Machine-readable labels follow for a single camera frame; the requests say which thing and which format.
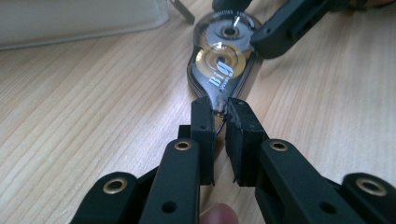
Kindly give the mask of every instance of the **wood grain surface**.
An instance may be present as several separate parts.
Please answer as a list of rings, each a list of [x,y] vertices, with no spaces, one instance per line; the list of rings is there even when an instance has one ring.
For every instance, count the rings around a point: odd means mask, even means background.
[[[183,3],[199,20],[211,1]],[[261,22],[282,4],[254,1]],[[272,138],[340,183],[364,172],[396,185],[396,6],[327,14],[285,55],[264,61],[247,102]],[[156,167],[196,96],[192,30],[174,8],[148,31],[0,51],[0,223],[68,223],[103,175]],[[263,223],[254,189],[216,159],[201,209],[229,204]]]

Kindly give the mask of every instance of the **tape reel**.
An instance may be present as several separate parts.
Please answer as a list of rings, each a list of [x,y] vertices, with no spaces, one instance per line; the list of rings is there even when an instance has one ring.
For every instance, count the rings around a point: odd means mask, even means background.
[[[236,78],[242,74],[246,67],[245,55],[238,48],[218,43],[210,48],[201,49],[195,63],[198,70],[206,77],[212,77],[216,74],[224,74],[224,64],[232,69],[230,78]]]

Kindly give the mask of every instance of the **black plastic part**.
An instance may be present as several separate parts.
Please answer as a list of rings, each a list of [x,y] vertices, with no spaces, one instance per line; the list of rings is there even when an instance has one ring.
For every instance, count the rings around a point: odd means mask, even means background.
[[[366,5],[367,0],[356,0],[355,2],[355,8],[359,8],[359,9],[366,9],[366,7],[364,5]]]
[[[256,199],[266,223],[364,223],[292,144],[266,140],[259,159],[266,182]]]
[[[191,139],[167,145],[139,223],[198,222],[199,153]]]
[[[179,125],[177,138],[191,138],[191,125]]]
[[[209,98],[202,97],[191,103],[191,139],[200,146],[200,184],[214,183],[216,131]]]
[[[251,0],[213,0],[212,8],[215,12],[222,10],[245,11]]]
[[[347,0],[290,0],[282,6],[250,43],[264,59],[272,59],[288,51],[329,10],[347,7]]]
[[[157,171],[158,167],[155,167],[137,179],[138,195],[134,199],[133,210],[129,211],[131,214],[131,219],[130,221],[128,220],[128,223],[137,223],[140,219]]]
[[[396,3],[396,0],[393,0],[392,2],[388,2],[386,4],[376,6],[375,8],[389,7],[391,5],[394,5],[395,3]]]
[[[226,150],[240,187],[255,187],[259,172],[257,150],[268,139],[248,103],[229,98],[227,104]]]
[[[368,174],[344,178],[341,195],[367,223],[396,223],[396,188]]]
[[[125,187],[116,193],[106,193]],[[136,223],[138,211],[137,179],[126,173],[113,173],[100,178],[90,189],[81,202],[71,223],[125,223],[134,220]]]

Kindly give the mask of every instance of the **mounting hole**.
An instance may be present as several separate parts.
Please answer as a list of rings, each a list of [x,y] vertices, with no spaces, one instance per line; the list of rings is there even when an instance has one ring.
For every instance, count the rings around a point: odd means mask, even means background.
[[[375,195],[375,196],[385,196],[387,195],[387,190],[380,185],[379,183],[375,182],[374,180],[367,179],[367,178],[358,178],[356,180],[356,185],[366,193]]]
[[[281,143],[281,142],[272,142],[270,144],[270,147],[276,151],[286,151],[288,150],[288,146],[286,146],[285,144]]]
[[[127,184],[128,182],[125,178],[117,177],[107,181],[103,186],[103,191],[107,194],[116,194],[123,191]]]
[[[337,209],[334,207],[334,205],[330,204],[330,203],[320,203],[319,204],[320,209],[328,214],[336,214],[337,213]]]
[[[239,35],[239,30],[233,26],[224,27],[221,32],[225,37],[228,38],[235,38]]]
[[[177,205],[174,202],[167,202],[163,204],[163,212],[165,213],[174,213],[177,210]]]
[[[217,63],[218,63],[218,62],[225,63],[225,57],[224,57],[224,56],[219,56],[219,57],[217,58]]]
[[[190,147],[191,147],[191,144],[188,142],[177,142],[175,144],[175,149],[177,149],[177,150],[184,151],[184,150],[190,149]]]

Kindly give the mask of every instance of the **white container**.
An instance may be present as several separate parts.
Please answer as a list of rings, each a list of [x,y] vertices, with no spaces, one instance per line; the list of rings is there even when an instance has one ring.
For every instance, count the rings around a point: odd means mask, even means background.
[[[158,27],[167,0],[1,0],[0,49],[15,49]]]

